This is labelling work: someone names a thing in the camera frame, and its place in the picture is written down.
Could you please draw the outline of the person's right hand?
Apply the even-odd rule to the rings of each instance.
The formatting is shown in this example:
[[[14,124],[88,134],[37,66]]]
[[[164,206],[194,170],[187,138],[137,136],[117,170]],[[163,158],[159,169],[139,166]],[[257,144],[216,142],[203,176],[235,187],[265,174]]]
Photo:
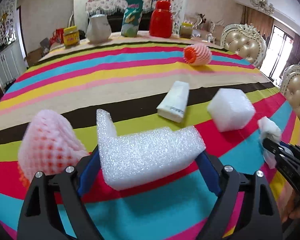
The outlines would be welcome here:
[[[296,205],[296,199],[298,197],[293,195],[290,197],[283,214],[281,215],[281,222],[284,223],[287,219],[300,219],[300,205]]]

